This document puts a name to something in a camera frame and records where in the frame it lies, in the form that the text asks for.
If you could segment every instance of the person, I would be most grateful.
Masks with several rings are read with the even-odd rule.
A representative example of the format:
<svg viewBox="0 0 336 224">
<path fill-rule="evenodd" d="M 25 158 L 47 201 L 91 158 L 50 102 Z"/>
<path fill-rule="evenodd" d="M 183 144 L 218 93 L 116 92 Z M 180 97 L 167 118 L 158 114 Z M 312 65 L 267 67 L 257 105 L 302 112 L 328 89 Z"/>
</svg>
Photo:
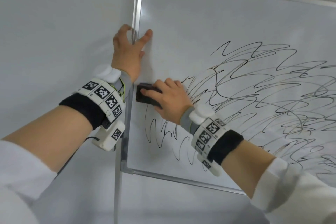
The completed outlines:
<svg viewBox="0 0 336 224">
<path fill-rule="evenodd" d="M 148 30 L 131 44 L 126 36 L 130 29 L 123 25 L 113 38 L 112 67 L 121 71 L 114 87 L 125 99 L 140 74 L 145 54 L 142 48 L 153 35 Z M 162 93 L 153 90 L 141 93 L 160 103 L 162 108 L 155 109 L 162 118 L 194 134 L 199 125 L 189 114 L 195 108 L 181 82 L 168 78 L 164 82 L 157 80 L 154 86 Z M 37 223 L 29 205 L 39 198 L 104 117 L 87 97 L 73 94 L 58 107 L 0 140 L 0 223 Z M 217 149 L 225 151 L 224 145 Z M 271 223 L 336 223 L 335 188 L 249 141 L 239 140 L 218 162 Z"/>
</svg>

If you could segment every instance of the black wristband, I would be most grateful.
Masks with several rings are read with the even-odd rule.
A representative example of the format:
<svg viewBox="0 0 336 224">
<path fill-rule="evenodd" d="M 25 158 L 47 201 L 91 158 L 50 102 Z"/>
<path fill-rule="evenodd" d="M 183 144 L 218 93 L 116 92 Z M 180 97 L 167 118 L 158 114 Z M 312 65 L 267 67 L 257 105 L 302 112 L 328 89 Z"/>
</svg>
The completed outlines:
<svg viewBox="0 0 336 224">
<path fill-rule="evenodd" d="M 93 130 L 102 125 L 103 120 L 106 118 L 99 105 L 79 93 L 67 97 L 59 105 L 66 105 L 79 111 L 91 123 Z"/>
<path fill-rule="evenodd" d="M 241 134 L 233 130 L 227 131 L 211 148 L 208 154 L 208 160 L 210 162 L 214 160 L 217 164 L 221 165 L 225 157 L 236 149 L 243 140 L 244 137 Z"/>
</svg>

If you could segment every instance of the white shirt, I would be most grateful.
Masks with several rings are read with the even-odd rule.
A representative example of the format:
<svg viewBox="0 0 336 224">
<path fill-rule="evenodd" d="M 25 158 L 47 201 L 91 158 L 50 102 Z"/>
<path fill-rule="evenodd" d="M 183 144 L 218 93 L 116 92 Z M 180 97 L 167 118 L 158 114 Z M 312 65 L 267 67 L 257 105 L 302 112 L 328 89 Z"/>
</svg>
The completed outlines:
<svg viewBox="0 0 336 224">
<path fill-rule="evenodd" d="M 27 150 L 0 140 L 0 223 L 37 224 L 29 205 L 56 176 Z M 336 188 L 279 158 L 259 180 L 252 204 L 272 224 L 336 223 Z"/>
</svg>

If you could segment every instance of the white wall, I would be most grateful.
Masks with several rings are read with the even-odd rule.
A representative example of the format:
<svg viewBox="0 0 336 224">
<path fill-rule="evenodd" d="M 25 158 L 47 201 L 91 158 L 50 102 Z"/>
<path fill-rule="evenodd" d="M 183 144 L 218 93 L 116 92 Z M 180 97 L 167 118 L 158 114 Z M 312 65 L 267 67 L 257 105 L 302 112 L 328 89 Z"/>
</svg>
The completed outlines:
<svg viewBox="0 0 336 224">
<path fill-rule="evenodd" d="M 0 0 L 0 137 L 111 60 L 133 0 Z M 86 142 L 33 209 L 41 223 L 112 223 L 115 154 Z M 247 197 L 124 175 L 121 223 L 264 223 Z"/>
</svg>

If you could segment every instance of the silver metal frame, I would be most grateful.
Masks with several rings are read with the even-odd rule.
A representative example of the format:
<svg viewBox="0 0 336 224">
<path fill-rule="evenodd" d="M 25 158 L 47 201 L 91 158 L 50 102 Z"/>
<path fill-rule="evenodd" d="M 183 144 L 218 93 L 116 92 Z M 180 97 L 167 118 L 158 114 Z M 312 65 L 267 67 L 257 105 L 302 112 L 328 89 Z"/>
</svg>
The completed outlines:
<svg viewBox="0 0 336 224">
<path fill-rule="evenodd" d="M 336 2 L 326 1 L 326 0 L 288 0 L 288 1 L 296 1 L 296 2 L 316 4 L 316 5 L 324 5 L 324 6 L 330 6 L 330 7 L 335 7 L 336 8 Z M 134 29 L 134 31 L 132 33 L 133 42 L 136 41 L 137 32 L 139 32 L 141 3 L 142 3 L 142 0 L 134 0 L 133 24 L 132 24 L 133 29 Z M 130 90 L 129 96 L 130 96 L 130 98 L 132 98 L 132 96 L 133 96 L 133 87 Z M 121 177 L 122 177 L 121 172 L 128 173 L 128 174 L 142 175 L 142 176 L 147 176 L 147 177 L 153 177 L 153 178 L 162 179 L 162 180 L 168 180 L 168 181 L 173 181 L 173 182 L 178 182 L 178 183 L 183 183 L 183 184 L 190 184 L 190 185 L 204 187 L 204 188 L 210 188 L 210 189 L 216 189 L 216 190 L 221 190 L 221 191 L 246 195 L 242 190 L 238 190 L 238 189 L 232 189 L 232 188 L 222 187 L 222 186 L 218 186 L 218 185 L 203 183 L 203 182 L 196 182 L 196 181 L 193 181 L 193 180 L 187 180 L 187 179 L 182 179 L 182 178 L 178 178 L 178 177 L 156 174 L 156 173 L 152 173 L 152 172 L 136 170 L 136 169 L 131 169 L 131 168 L 127 167 L 127 151 L 128 151 L 128 138 L 129 138 L 129 131 L 130 131 L 130 122 L 131 122 L 131 109 L 132 109 L 132 101 L 128 101 L 127 104 L 126 104 L 126 115 L 125 115 L 126 130 L 124 132 L 124 138 L 122 139 L 122 143 L 121 143 L 121 145 L 119 145 L 120 149 L 118 150 L 118 147 L 117 147 L 117 155 L 116 155 L 117 166 L 115 168 L 115 171 L 116 171 L 115 193 L 117 193 L 117 194 L 115 195 L 115 215 L 117 215 L 117 213 L 118 213 L 118 207 L 119 207 L 119 204 L 120 204 L 119 199 L 120 199 Z"/>
</svg>

